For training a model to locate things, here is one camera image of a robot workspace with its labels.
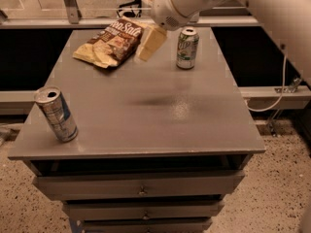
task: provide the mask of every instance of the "soda can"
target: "soda can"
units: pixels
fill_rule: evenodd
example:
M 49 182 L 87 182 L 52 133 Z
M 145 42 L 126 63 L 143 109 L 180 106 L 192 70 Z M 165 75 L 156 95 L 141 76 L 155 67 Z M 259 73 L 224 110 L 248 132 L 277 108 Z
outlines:
M 78 134 L 78 128 L 58 87 L 45 86 L 35 92 L 38 105 L 50 128 L 61 142 L 69 142 Z
M 176 64 L 182 69 L 190 69 L 195 64 L 199 36 L 193 27 L 184 27 L 178 38 Z

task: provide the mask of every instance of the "brown snack bag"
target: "brown snack bag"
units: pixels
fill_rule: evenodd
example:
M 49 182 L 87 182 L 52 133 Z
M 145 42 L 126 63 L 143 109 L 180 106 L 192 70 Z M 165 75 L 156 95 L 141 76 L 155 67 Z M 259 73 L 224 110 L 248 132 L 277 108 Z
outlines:
M 145 26 L 122 17 L 80 46 L 73 57 L 102 68 L 119 66 L 136 51 Z

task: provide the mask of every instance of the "can lid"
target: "can lid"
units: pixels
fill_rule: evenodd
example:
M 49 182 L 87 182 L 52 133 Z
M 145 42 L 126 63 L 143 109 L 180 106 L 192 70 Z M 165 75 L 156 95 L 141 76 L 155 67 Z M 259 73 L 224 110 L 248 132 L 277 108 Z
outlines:
M 45 104 L 55 100 L 60 94 L 60 89 L 56 86 L 45 86 L 35 92 L 35 102 Z
M 196 34 L 196 30 L 194 29 L 194 27 L 184 27 L 182 33 L 184 35 L 195 35 Z

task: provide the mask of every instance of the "drawer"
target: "drawer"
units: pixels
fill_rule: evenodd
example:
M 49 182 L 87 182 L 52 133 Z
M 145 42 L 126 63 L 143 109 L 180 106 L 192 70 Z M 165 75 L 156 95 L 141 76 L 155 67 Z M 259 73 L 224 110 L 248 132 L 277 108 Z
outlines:
M 223 208 L 223 201 L 176 200 L 174 198 L 143 201 L 64 205 L 63 211 L 74 220 L 121 220 L 170 217 L 211 217 Z
M 244 178 L 240 171 L 36 177 L 51 200 L 83 200 L 228 194 Z
M 210 218 L 160 219 L 140 221 L 86 221 L 85 232 L 105 233 L 202 233 L 212 224 Z

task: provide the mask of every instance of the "floor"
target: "floor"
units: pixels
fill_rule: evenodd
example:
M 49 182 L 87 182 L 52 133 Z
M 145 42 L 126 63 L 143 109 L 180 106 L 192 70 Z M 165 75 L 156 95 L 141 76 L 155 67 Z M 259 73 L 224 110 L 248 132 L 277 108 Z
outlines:
M 255 155 L 246 177 L 225 197 L 225 206 L 205 233 L 295 233 L 311 195 L 310 147 L 292 116 L 277 121 L 278 137 L 258 126 L 266 152 Z M 69 233 L 60 202 L 51 202 L 31 182 L 20 161 L 10 161 L 18 129 L 0 147 L 0 232 Z

